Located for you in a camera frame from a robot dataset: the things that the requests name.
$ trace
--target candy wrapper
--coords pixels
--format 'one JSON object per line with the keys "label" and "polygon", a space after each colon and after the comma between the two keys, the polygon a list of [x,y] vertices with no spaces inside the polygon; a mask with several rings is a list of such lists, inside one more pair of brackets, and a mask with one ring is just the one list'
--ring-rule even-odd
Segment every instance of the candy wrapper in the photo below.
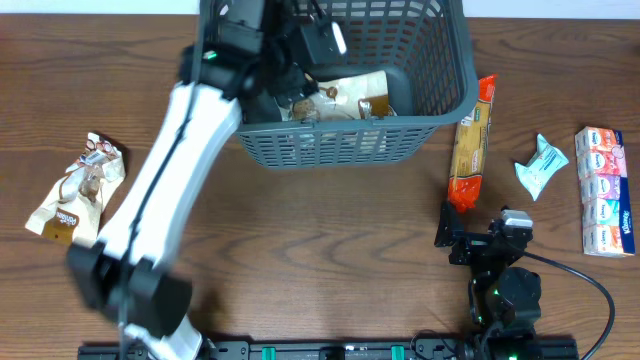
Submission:
{"label": "candy wrapper", "polygon": [[384,71],[318,83],[319,92],[280,108],[283,121],[325,121],[394,116]]}
{"label": "candy wrapper", "polygon": [[569,159],[558,148],[551,146],[544,136],[538,134],[538,151],[526,166],[515,165],[516,176],[536,201],[553,174],[568,163]]}
{"label": "candy wrapper", "polygon": [[55,183],[25,228],[64,244],[90,247],[98,236],[100,215],[124,177],[122,153],[89,133],[84,153]]}

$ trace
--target orange packaging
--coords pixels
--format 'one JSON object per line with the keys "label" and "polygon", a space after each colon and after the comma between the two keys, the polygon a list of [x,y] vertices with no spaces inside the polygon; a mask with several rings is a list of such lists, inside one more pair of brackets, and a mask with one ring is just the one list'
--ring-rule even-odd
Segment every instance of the orange packaging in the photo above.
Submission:
{"label": "orange packaging", "polygon": [[480,79],[480,95],[471,114],[458,123],[449,173],[449,201],[459,213],[475,207],[487,156],[491,108],[498,75]]}

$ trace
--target gray plastic basket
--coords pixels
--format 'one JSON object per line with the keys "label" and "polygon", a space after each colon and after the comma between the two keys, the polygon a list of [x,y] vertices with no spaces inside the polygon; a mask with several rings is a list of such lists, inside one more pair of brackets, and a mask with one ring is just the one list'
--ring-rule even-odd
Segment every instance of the gray plastic basket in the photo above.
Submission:
{"label": "gray plastic basket", "polygon": [[438,126],[473,110],[478,80],[461,0],[318,2],[340,24],[348,53],[342,63],[313,75],[330,80],[383,69],[399,116],[245,123],[236,134],[259,164],[303,168],[401,161]]}

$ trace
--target white label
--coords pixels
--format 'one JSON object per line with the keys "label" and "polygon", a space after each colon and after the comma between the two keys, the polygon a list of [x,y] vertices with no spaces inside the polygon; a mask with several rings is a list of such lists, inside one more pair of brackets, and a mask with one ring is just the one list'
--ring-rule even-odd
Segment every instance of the white label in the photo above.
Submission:
{"label": "white label", "polygon": [[609,180],[604,177],[598,177],[598,191],[600,191],[600,194],[608,194],[610,190],[611,183]]}
{"label": "white label", "polygon": [[598,204],[598,220],[608,220],[611,217],[613,210],[606,201],[602,201]]}
{"label": "white label", "polygon": [[598,241],[600,242],[600,245],[606,247],[609,244],[611,244],[611,239],[612,239],[612,235],[611,235],[611,229],[609,229],[608,226],[602,226],[598,228]]}
{"label": "white label", "polygon": [[602,143],[602,137],[597,131],[589,130],[589,143],[591,146],[598,146]]}
{"label": "white label", "polygon": [[87,156],[87,159],[85,160],[85,163],[87,165],[93,165],[97,162],[102,161],[102,159],[106,158],[107,156],[100,150],[96,150],[93,154]]}
{"label": "white label", "polygon": [[591,154],[591,165],[594,170],[602,169],[604,167],[605,159],[600,153]]}

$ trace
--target tissue box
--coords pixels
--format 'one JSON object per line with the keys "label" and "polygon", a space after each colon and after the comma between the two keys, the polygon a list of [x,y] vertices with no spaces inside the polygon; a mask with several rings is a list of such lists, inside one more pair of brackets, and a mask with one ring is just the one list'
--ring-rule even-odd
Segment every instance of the tissue box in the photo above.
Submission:
{"label": "tissue box", "polygon": [[594,199],[620,200],[620,176],[593,175],[580,182],[582,203]]}
{"label": "tissue box", "polygon": [[584,210],[584,253],[609,257],[635,255],[622,133],[586,127],[575,141]]}
{"label": "tissue box", "polygon": [[616,131],[599,129],[587,126],[576,135],[576,154],[578,156],[589,150],[610,152],[613,148],[622,145],[616,136]]}

